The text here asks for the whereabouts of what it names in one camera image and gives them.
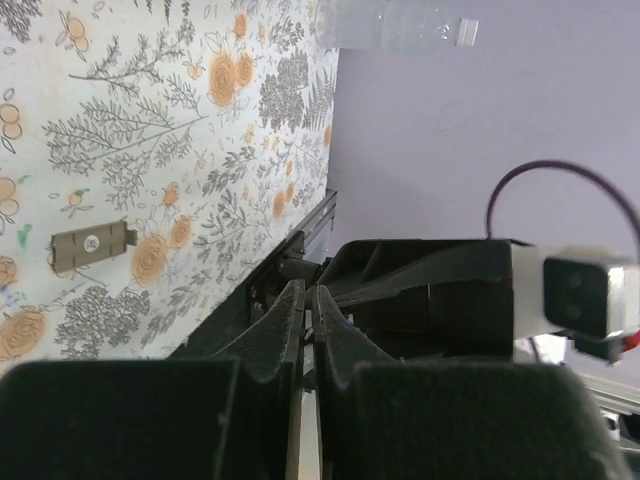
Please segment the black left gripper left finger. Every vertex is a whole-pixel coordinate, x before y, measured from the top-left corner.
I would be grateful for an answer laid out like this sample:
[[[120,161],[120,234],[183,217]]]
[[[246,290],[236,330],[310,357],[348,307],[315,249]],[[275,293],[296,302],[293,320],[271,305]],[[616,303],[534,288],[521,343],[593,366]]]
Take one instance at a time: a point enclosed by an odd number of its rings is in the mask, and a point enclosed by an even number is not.
[[[294,479],[305,286],[203,359],[41,361],[1,381],[5,479]]]

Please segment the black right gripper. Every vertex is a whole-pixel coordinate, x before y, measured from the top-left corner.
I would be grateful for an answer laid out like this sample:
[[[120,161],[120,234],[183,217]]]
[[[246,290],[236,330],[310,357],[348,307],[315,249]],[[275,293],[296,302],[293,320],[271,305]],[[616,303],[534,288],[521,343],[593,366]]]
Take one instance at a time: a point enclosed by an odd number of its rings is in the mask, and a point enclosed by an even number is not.
[[[510,358],[513,246],[506,239],[357,240],[340,248],[319,284],[337,304],[353,305],[343,312],[394,358],[434,355],[430,335],[447,356]]]

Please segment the grey battery cover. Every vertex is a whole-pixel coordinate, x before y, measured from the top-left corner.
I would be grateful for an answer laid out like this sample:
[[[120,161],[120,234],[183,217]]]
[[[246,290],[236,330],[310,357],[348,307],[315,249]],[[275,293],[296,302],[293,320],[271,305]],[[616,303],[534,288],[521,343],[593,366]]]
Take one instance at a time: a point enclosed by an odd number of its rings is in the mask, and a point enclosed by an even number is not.
[[[75,270],[124,254],[136,246],[138,232],[121,220],[54,234],[52,268],[56,273]]]

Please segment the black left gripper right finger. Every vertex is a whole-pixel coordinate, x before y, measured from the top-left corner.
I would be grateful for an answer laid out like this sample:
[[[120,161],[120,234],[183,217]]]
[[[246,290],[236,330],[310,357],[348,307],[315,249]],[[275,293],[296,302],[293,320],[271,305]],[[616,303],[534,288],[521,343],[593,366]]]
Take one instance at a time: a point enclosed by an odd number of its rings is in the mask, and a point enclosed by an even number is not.
[[[639,454],[610,436],[563,366],[397,360],[314,291],[324,479],[635,479]]]

